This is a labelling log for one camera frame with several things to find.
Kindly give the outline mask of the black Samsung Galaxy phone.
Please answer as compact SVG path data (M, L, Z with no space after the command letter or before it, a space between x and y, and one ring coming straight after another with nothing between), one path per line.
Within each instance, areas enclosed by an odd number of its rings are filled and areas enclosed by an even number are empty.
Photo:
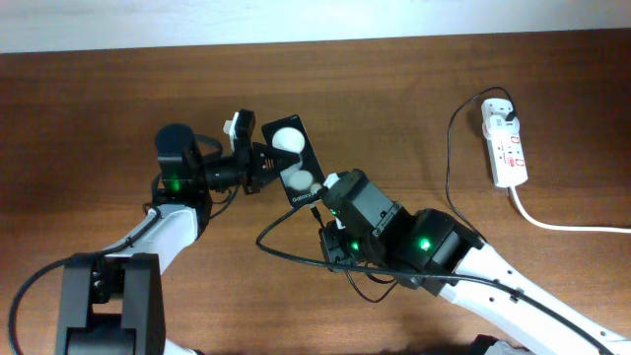
M280 172L290 205L297 207L309 203L323 188L324 174L301 118L294 114L263 124L261 130L272 148L295 154L298 158L296 163Z

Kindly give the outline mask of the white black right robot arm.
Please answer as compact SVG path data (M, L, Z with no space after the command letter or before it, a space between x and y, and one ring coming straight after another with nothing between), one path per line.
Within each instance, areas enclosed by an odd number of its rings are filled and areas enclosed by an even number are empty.
M424 289L496 325L534 354L627 354L628 338L573 310L510 265L450 214L414 214L360 170L329 175L323 204L335 221L326 260L369 263L402 286Z

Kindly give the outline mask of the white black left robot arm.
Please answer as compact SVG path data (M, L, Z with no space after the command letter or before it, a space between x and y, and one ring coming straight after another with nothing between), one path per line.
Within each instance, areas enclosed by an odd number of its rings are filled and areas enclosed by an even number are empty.
M253 117L239 111L225 133L232 153L182 123L156 135L160 173L145 219L103 250L76 253L63 270L55 351L58 354L185 354L167 338L162 275L203 234L212 218L212 191L253 194L281 179L310 192L316 176L296 181L311 143L297 117L267 123L266 139L251 139Z

